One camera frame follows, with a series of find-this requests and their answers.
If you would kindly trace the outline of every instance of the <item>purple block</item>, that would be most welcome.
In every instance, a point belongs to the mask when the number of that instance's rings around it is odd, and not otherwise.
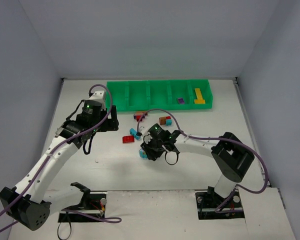
[[[182,97],[179,97],[178,98],[178,103],[179,104],[185,104],[185,101],[184,101],[184,99]]]

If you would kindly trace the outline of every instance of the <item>blue block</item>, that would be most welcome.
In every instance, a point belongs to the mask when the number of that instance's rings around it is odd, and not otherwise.
[[[137,131],[133,128],[130,129],[130,135],[134,136],[135,139],[139,140],[140,136],[137,135]]]
[[[139,150],[139,155],[140,155],[140,158],[142,158],[142,159],[148,158],[146,152],[142,148]]]
[[[170,126],[172,124],[172,119],[165,120],[165,125]]]

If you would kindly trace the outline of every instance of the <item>cable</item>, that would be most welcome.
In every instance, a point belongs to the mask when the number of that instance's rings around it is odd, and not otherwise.
[[[166,152],[165,152],[165,155],[164,155],[165,162],[166,162],[167,164],[169,164],[170,166],[176,165],[177,162],[178,162],[178,160],[179,160],[179,153],[176,154],[176,161],[175,161],[175,163],[169,163],[169,162],[167,161],[167,154],[168,154],[168,152],[166,151]]]
[[[263,170],[264,170],[264,184],[263,184],[262,188],[259,191],[250,190],[250,189],[246,188],[245,186],[242,186],[241,184],[237,184],[236,187],[240,187],[240,188],[242,188],[242,189],[244,189],[247,192],[252,193],[252,194],[260,194],[260,193],[262,193],[263,191],[266,190],[267,185],[268,185],[268,181],[269,181],[269,174],[268,174],[268,169],[267,169],[266,163],[262,159],[262,157],[255,150],[253,150],[251,147],[245,145],[242,142],[235,141],[235,140],[228,139],[228,138],[223,138],[223,137],[197,137],[197,136],[187,135],[184,131],[181,130],[181,128],[179,126],[179,123],[178,123],[177,119],[175,118],[175,116],[173,116],[172,113],[170,113],[169,111],[164,110],[164,109],[160,109],[160,108],[150,109],[148,111],[145,111],[142,114],[142,116],[140,117],[140,119],[139,119],[139,121],[137,123],[137,126],[136,126],[137,133],[139,132],[139,124],[140,124],[140,121],[143,118],[143,116],[145,116],[148,112],[152,112],[152,111],[162,111],[162,112],[165,112],[165,113],[169,114],[173,118],[173,120],[175,122],[175,125],[178,128],[178,130],[180,131],[180,133],[183,136],[187,137],[187,138],[196,139],[196,140],[204,140],[204,141],[206,141],[206,140],[217,140],[217,141],[229,142],[229,143],[232,143],[232,144],[236,144],[236,145],[238,145],[240,147],[243,147],[243,148],[249,150],[250,152],[252,152],[258,158],[258,160],[260,161],[260,163],[261,163],[261,165],[263,167]],[[222,208],[225,203],[226,203],[226,201],[223,201],[218,207]],[[239,212],[239,211],[242,212],[241,210],[233,210],[233,211],[231,211],[231,213],[233,213],[233,212]]]
[[[76,134],[76,135],[73,135],[73,136],[71,136],[71,137],[65,139],[64,141],[60,142],[57,146],[55,146],[55,147],[51,150],[51,152],[49,153],[50,155],[53,155],[53,154],[54,154],[54,153],[55,153],[55,152],[56,152],[63,144],[65,144],[65,143],[67,143],[67,142],[69,142],[69,141],[71,141],[71,140],[73,140],[73,139],[75,139],[75,138],[77,138],[77,137],[80,137],[80,136],[82,136],[82,135],[85,135],[85,134],[91,132],[91,131],[94,130],[94,129],[97,129],[97,128],[98,128],[98,127],[99,127],[99,126],[100,126],[100,125],[108,118],[109,114],[111,113],[112,106],[113,106],[112,95],[111,95],[109,89],[108,89],[106,86],[102,85],[102,84],[95,84],[95,85],[93,85],[93,86],[90,88],[90,90],[89,90],[89,94],[91,94],[91,90],[92,90],[93,88],[95,88],[95,87],[102,87],[102,88],[104,88],[104,89],[106,90],[106,92],[108,93],[108,95],[109,95],[109,97],[110,97],[110,107],[109,107],[108,112],[107,112],[106,115],[103,117],[103,119],[102,119],[100,122],[98,122],[95,126],[89,128],[88,130],[85,130],[85,131],[83,131],[83,132],[80,132],[80,133],[78,133],[78,134]],[[6,213],[6,212],[7,212],[14,204],[16,204],[16,202],[18,202],[18,201],[23,197],[23,195],[28,191],[28,189],[31,187],[31,185],[35,182],[35,180],[37,179],[37,177],[38,177],[38,175],[40,174],[40,172],[42,171],[42,169],[43,169],[43,168],[45,167],[45,165],[48,163],[49,159],[50,159],[50,156],[48,155],[48,156],[45,158],[45,160],[43,161],[42,165],[39,167],[39,169],[38,169],[38,170],[36,171],[36,173],[34,174],[33,178],[32,178],[31,181],[29,182],[29,184],[24,188],[24,190],[19,194],[19,196],[17,196],[17,197],[15,198],[15,200],[13,200],[8,206],[6,206],[6,207],[0,212],[0,217],[1,217],[4,213]]]
[[[0,229],[0,233],[2,233],[4,230],[7,230],[8,228],[12,227],[13,225],[15,225],[17,223],[18,223],[18,221],[14,221],[13,223],[10,223],[9,225],[7,225],[4,228]]]
[[[66,218],[67,218],[68,223],[69,223],[69,226],[70,226],[70,233],[69,233],[69,236],[68,236],[67,238],[63,239],[63,238],[61,238],[60,235],[59,235],[59,228],[60,228],[60,226],[61,226],[61,223],[63,223],[64,220],[65,220]],[[62,219],[61,222],[59,223],[59,226],[58,226],[58,228],[57,228],[57,230],[56,230],[56,235],[58,236],[58,239],[59,239],[59,240],[68,240],[68,239],[70,238],[70,236],[71,236],[71,233],[72,233],[71,220],[70,220],[70,217],[69,217],[69,213],[66,212],[65,215],[64,215],[64,217],[63,217],[63,219]]]
[[[214,212],[217,213],[217,214],[230,214],[230,213],[243,212],[243,210],[225,210],[225,211],[221,210],[234,197],[235,193],[236,193],[236,189],[234,188],[232,190],[232,192],[229,194],[229,196],[222,203],[220,203],[219,206],[216,207]]]
[[[78,104],[78,106],[76,106],[75,110],[68,117],[66,117],[65,120],[67,120],[67,121],[70,120],[70,118],[78,111],[80,105],[85,101],[86,100],[84,100],[84,99],[81,100],[80,103]]]
[[[91,144],[92,144],[92,140],[94,139],[94,134],[91,135],[90,137],[90,141],[89,141],[89,147],[88,147],[88,151],[86,151],[86,144],[87,144],[87,141],[84,142],[83,144],[83,152],[85,155],[89,155],[91,153]]]
[[[83,213],[83,212],[80,212],[80,211],[76,211],[76,210],[64,209],[63,211],[74,213],[74,214],[79,214],[79,215],[85,216],[89,219],[93,219],[93,220],[103,222],[103,223],[108,223],[108,224],[119,224],[119,223],[122,222],[122,219],[120,217],[99,218],[99,217],[95,217],[95,216],[90,216],[89,214],[86,214],[86,213]]]

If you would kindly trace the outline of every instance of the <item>orange block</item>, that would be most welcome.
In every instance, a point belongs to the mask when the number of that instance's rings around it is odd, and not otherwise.
[[[163,117],[159,117],[159,124],[160,125],[165,125],[166,124],[166,117],[165,116],[163,116]]]
[[[137,111],[135,114],[136,115],[143,115],[146,111]]]

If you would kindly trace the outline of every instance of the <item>black cable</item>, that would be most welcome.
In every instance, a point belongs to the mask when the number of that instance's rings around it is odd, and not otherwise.
[[[169,162],[167,161],[167,154],[168,154],[168,152],[166,151],[166,152],[165,152],[165,155],[164,155],[165,162],[166,162],[167,164],[169,164],[170,166],[176,165],[177,162],[178,162],[178,160],[179,160],[179,153],[176,154],[176,161],[175,161],[175,163],[169,163]]]
[[[67,238],[64,238],[64,239],[63,239],[63,238],[61,238],[61,237],[59,236],[59,228],[60,228],[61,223],[63,223],[63,221],[64,221],[66,218],[67,218],[68,223],[69,223],[69,226],[70,226],[70,233],[69,233],[69,236],[68,236]],[[67,239],[70,238],[71,233],[72,233],[71,220],[70,220],[70,217],[69,217],[69,213],[66,212],[66,214],[65,214],[64,217],[62,218],[61,222],[59,223],[58,229],[56,230],[56,234],[57,234],[59,240],[67,240]]]
[[[91,152],[91,144],[92,144],[92,140],[94,139],[94,136],[95,136],[95,134],[92,134],[91,137],[90,137],[88,151],[86,151],[87,141],[85,141],[84,144],[83,144],[83,152],[84,152],[85,155],[89,155],[90,152]]]
[[[70,120],[70,118],[78,111],[80,105],[84,102],[85,100],[81,100],[80,103],[78,104],[78,106],[76,106],[75,110],[73,113],[71,113],[65,120]]]

